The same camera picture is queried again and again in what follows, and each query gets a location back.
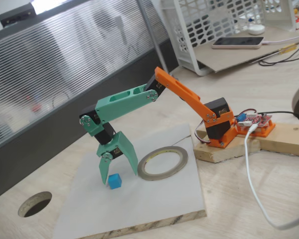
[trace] desk surface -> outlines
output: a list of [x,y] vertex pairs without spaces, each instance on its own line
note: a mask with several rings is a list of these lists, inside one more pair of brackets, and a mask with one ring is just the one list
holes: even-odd
[[[200,95],[202,102],[224,97],[237,114],[247,108],[290,111],[292,97],[299,88],[299,61],[272,67],[243,65],[205,77],[176,69],[174,75]],[[289,114],[276,114],[273,120],[299,124]],[[200,117],[184,101],[166,89],[155,103],[111,124],[133,141],[153,130],[184,122],[190,124],[193,135],[200,121]],[[94,138],[83,136],[1,195],[0,239],[51,238],[82,157],[86,152],[96,151],[97,146]],[[266,222],[251,194],[244,157],[217,164],[198,160],[197,164],[206,202],[206,218],[121,238],[299,239],[299,227],[280,232]],[[281,224],[298,217],[299,157],[262,151],[250,156],[250,166],[255,189],[274,222]],[[17,212],[21,204],[42,191],[52,193],[49,205],[34,216],[19,217]]]

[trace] white board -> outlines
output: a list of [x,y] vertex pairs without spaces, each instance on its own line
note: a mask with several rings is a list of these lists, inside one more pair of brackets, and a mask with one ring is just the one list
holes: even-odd
[[104,233],[107,233],[105,238],[110,238],[108,232],[112,234],[115,230],[205,212],[189,125],[179,125],[140,139],[134,142],[134,148],[140,161],[153,150],[173,144],[183,147],[188,153],[188,163],[182,170],[166,179],[146,181],[135,176],[122,155],[110,164],[109,175],[119,173],[122,179],[121,188],[114,190],[102,183],[100,159],[96,153],[86,154],[62,208],[53,238],[76,239]]

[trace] blue cube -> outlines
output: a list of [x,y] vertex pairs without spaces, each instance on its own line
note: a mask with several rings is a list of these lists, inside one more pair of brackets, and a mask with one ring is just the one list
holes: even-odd
[[120,188],[122,185],[121,177],[118,173],[109,176],[108,183],[111,189]]

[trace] white rack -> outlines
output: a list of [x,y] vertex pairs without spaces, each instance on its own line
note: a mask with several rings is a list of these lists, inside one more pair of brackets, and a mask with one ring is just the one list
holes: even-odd
[[292,0],[161,0],[160,10],[181,67],[204,76],[193,48],[265,24],[295,31]]

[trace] orange servo bracket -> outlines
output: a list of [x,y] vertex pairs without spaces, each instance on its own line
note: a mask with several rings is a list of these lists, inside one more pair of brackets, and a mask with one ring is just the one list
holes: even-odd
[[[199,114],[199,116],[202,117],[206,128],[226,121],[230,121],[232,125],[234,114],[231,109],[229,112],[223,113],[220,115],[220,117],[217,118],[216,114],[211,109],[200,102],[200,97],[197,94],[195,94],[185,85],[183,85],[181,82],[170,76],[167,72],[159,67],[156,67],[155,69],[155,78],[159,83],[161,83],[166,88],[170,89],[179,97],[181,97],[184,101],[186,101],[189,106],[191,106],[193,110],[195,110]],[[221,137],[221,139],[210,139],[210,143],[208,145],[225,148],[236,136],[237,130],[232,126]]]
[[216,121],[216,115],[208,107],[200,102],[200,97],[183,85],[181,82],[170,76],[159,67],[155,69],[155,77],[163,86],[173,91],[183,100],[185,100],[195,110],[202,119],[207,122]]

